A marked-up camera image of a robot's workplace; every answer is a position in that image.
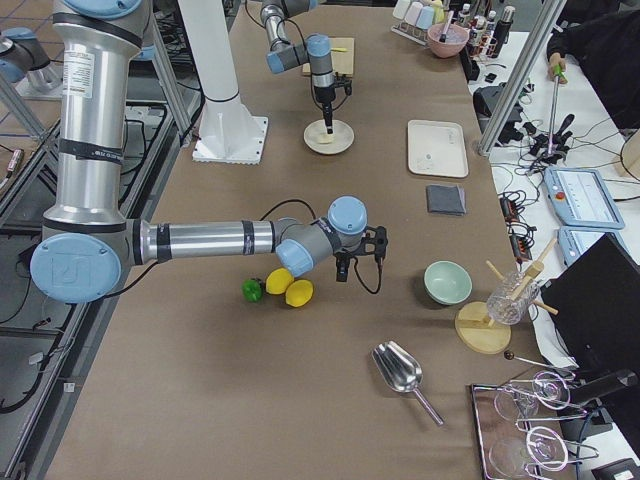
white tray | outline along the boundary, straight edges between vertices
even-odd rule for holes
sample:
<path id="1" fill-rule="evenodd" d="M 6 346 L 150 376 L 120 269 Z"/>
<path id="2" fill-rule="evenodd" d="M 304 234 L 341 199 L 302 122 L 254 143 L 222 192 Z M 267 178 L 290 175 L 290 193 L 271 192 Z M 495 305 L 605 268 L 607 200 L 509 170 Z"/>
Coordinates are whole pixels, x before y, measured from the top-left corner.
<path id="1" fill-rule="evenodd" d="M 407 133 L 411 172 L 456 178 L 469 174 L 464 135 L 457 123 L 410 120 Z"/>

table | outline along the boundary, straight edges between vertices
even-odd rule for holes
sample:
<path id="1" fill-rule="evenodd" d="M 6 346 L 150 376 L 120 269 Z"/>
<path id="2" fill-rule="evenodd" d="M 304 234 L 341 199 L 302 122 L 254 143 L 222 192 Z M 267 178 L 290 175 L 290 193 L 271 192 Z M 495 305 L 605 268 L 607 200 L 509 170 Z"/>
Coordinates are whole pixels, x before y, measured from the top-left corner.
<path id="1" fill-rule="evenodd" d="M 497 59 L 481 63 L 481 73 L 478 81 L 471 82 L 471 91 L 486 86 L 484 75 L 495 73 L 498 75 L 494 84 L 506 81 L 511 68 L 526 42 L 527 32 L 511 32 L 509 42 L 502 49 Z M 567 56 L 567 78 L 569 83 L 561 86 L 558 94 L 558 107 L 556 114 L 556 129 L 562 122 L 565 115 L 573 113 L 575 120 L 569 127 L 574 132 L 575 137 L 582 137 L 582 142 L 576 141 L 569 151 L 566 161 L 567 167 L 595 167 L 606 180 L 607 188 L 613 198 L 627 198 L 638 194 L 640 185 L 633 182 L 627 174 L 621 174 L 618 164 L 612 163 L 619 160 L 616 153 L 619 153 L 624 144 L 623 137 L 618 134 L 615 124 L 608 118 L 609 114 L 600 102 L 600 99 L 593 91 L 591 84 L 584 76 L 577 61 Z M 549 114 L 551 109 L 551 98 L 553 94 L 553 83 L 547 78 L 547 62 L 543 55 L 536 61 L 530 72 L 530 83 L 535 85 L 534 92 L 530 95 L 531 103 L 523 100 L 524 121 L 527 119 L 535 121 L 539 119 L 540 130 L 548 130 Z M 583 142 L 598 142 L 597 146 L 584 144 Z M 518 142 L 512 142 L 511 146 L 505 148 L 494 148 L 491 151 L 489 160 L 494 166 L 493 176 L 496 190 L 501 193 L 505 190 L 513 191 L 522 189 L 527 192 L 527 196 L 535 198 L 536 192 L 533 185 L 525 177 L 513 175 L 514 166 L 517 164 L 521 152 Z M 531 177 L 531 181 L 537 184 L 540 175 Z M 621 236 L 627 246 L 629 254 L 636 262 L 640 261 L 640 211 L 637 202 L 623 202 L 616 204 L 622 214 L 626 226 L 621 231 Z M 535 233 L 535 245 L 532 248 L 533 258 L 542 251 L 548 241 L 556 235 L 557 229 L 562 225 L 555 215 L 551 203 L 547 198 L 544 186 L 541 186 L 541 197 L 538 202 L 527 206 L 523 212 L 523 217 L 530 225 L 535 225 L 538 230 Z M 562 253 L 559 247 L 545 260 L 545 270 L 540 275 L 543 281 L 556 278 L 566 269 L 563 263 Z M 571 364 L 562 349 L 558 346 L 555 329 L 549 314 L 540 311 L 535 322 L 536 337 L 540 351 L 545 358 L 554 365 Z M 600 457 L 586 461 L 582 467 L 584 475 L 581 478 L 593 478 L 588 470 L 597 466 L 606 465 L 621 458 L 633 458 L 637 463 L 640 460 L 622 437 L 617 426 L 613 430 L 590 437 L 589 445 L 594 445 L 600 450 Z"/>
<path id="2" fill-rule="evenodd" d="M 480 131 L 460 64 L 391 33 L 391 9 L 321 6 L 296 21 L 306 34 L 356 39 L 353 97 L 336 113 L 354 129 L 354 145 L 335 157 L 306 148 L 302 132 L 319 116 L 308 80 L 268 73 L 264 32 L 240 12 L 231 43 L 244 103 L 270 119 L 263 160 L 200 164 L 185 150 L 155 220 L 255 219 L 290 197 L 322 212 L 337 196 L 356 195 L 369 223 L 388 228 L 381 293 L 366 294 L 353 271 L 347 284 L 335 283 L 333 261 L 306 276 L 315 296 L 298 310 L 281 297 L 241 297 L 243 280 L 278 266 L 274 256 L 154 269 L 122 297 L 91 375 L 78 382 L 47 478 L 479 476 L 468 385 L 502 383 L 524 367 L 464 347 L 452 322 L 457 307 L 435 304 L 422 287 L 425 267 L 449 259 L 470 272 L 470 300 L 484 300 L 496 285 L 484 261 L 513 268 L 490 166 L 475 154 Z M 427 213 L 425 186 L 443 179 L 408 171 L 411 119 L 462 125 L 466 216 Z M 307 218 L 299 206 L 280 214 Z M 360 263 L 372 283 L 375 269 Z M 421 362 L 423 391 L 444 427 L 383 383 L 370 352 L 390 339 Z M 536 355 L 530 325 L 514 328 L 512 348 Z"/>

metal scoop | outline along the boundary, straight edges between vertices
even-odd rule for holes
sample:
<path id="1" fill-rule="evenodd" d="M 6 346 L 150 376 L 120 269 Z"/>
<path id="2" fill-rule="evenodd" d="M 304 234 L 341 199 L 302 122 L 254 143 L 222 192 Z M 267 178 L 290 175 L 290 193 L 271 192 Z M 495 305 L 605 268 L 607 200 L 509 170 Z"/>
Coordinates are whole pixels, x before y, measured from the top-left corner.
<path id="1" fill-rule="evenodd" d="M 436 425 L 439 427 L 444 425 L 442 417 L 418 389 L 422 381 L 422 368 L 415 358 L 393 341 L 381 343 L 373 349 L 371 355 L 382 377 L 392 390 L 399 393 L 412 392 Z"/>

gray napkin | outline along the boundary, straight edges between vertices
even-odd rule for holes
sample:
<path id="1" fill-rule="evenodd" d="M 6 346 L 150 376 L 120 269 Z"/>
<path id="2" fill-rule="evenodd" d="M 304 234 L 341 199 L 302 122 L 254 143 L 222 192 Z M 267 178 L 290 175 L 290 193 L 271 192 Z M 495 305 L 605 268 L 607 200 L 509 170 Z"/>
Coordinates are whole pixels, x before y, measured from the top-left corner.
<path id="1" fill-rule="evenodd" d="M 427 185 L 427 210 L 430 213 L 464 215 L 464 189 L 460 185 Z"/>

green bowl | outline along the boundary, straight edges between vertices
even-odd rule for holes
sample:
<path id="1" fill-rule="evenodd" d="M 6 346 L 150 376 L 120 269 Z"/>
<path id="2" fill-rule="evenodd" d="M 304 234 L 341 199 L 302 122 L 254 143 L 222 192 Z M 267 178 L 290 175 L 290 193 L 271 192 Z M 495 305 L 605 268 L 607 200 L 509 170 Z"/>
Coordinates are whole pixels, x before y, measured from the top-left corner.
<path id="1" fill-rule="evenodd" d="M 471 277 L 457 263 L 443 260 L 432 263 L 425 270 L 424 287 L 436 302 L 455 305 L 471 294 Z"/>

